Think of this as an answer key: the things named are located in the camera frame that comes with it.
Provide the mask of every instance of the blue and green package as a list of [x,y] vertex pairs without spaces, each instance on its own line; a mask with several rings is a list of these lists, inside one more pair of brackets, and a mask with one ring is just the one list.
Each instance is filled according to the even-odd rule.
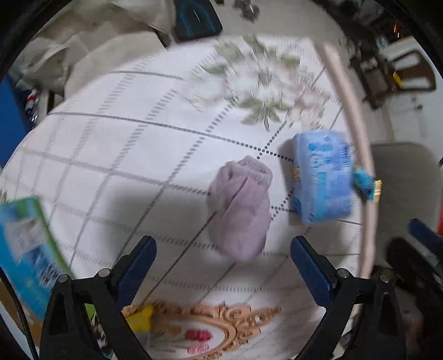
[[353,172],[341,133],[315,130],[293,138],[294,210],[304,224],[340,219],[351,212]]
[[43,320],[57,277],[70,271],[37,198],[0,205],[0,265],[27,309]]

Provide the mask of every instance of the barcode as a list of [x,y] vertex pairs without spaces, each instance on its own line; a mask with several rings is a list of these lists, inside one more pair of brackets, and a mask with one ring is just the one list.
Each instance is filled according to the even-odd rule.
[[342,166],[351,166],[351,158],[349,157],[349,147],[348,145],[342,146],[340,149],[340,160],[342,162]]

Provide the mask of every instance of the checkered tablecloth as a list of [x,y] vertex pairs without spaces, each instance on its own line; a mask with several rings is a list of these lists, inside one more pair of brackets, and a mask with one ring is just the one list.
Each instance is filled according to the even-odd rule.
[[[352,144],[340,100],[312,43],[259,40],[299,57],[300,67],[312,75],[303,84],[330,95],[316,126],[343,131]],[[92,82],[26,136],[1,173],[0,186],[11,200],[40,197],[77,277],[112,267],[143,235],[151,235],[158,255],[136,302],[147,297],[180,306],[280,308],[280,315],[222,358],[283,360],[300,350],[324,314],[289,257],[290,241],[305,235],[334,266],[357,274],[361,202],[354,195],[347,219],[311,227],[299,221],[291,201],[291,139],[299,123],[290,126],[283,116],[267,130],[263,121],[242,123],[247,110],[234,102],[222,99],[202,108],[189,100],[197,86],[189,85],[192,77],[219,61],[215,43],[177,46]],[[217,170],[246,155],[273,172],[272,222],[262,254],[237,264],[208,238],[214,214],[206,201]]]

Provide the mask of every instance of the black cable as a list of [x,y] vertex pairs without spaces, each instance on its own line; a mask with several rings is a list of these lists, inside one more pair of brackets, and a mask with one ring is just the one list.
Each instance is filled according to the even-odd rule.
[[9,282],[8,277],[4,273],[3,269],[0,266],[0,280],[4,283],[4,286],[6,290],[9,292],[9,295],[11,295],[12,300],[14,301],[14,304],[16,305],[17,312],[19,314],[20,321],[23,325],[23,330],[25,332],[26,340],[29,345],[29,349],[31,350],[32,357],[34,360],[39,360],[39,355],[37,354],[37,349],[35,348],[34,340],[32,339],[31,335],[31,329],[29,329],[28,321],[26,320],[25,312],[23,311],[22,304],[20,304],[20,300],[17,297],[17,294],[12,287],[11,283]]

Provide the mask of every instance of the brown wooden chair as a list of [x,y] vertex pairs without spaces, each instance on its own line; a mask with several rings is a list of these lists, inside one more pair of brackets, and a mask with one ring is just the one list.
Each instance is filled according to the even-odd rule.
[[[416,56],[418,58],[418,63],[410,67],[396,68],[396,63],[409,57]],[[361,65],[371,60],[375,60],[376,66],[363,70]],[[431,65],[425,59],[425,57],[418,50],[409,51],[395,59],[388,61],[381,54],[375,52],[370,57],[357,57],[354,56],[350,60],[350,66],[353,67],[363,85],[366,92],[366,98],[373,109],[377,109],[382,105],[382,102],[393,95],[404,94],[411,92],[431,92],[435,91],[437,88],[435,82],[435,74],[432,70]],[[385,88],[383,90],[374,90],[370,86],[368,77],[374,76],[376,73],[381,74],[379,78],[384,80]],[[405,81],[418,80],[424,78],[428,81],[429,86],[405,86]]]

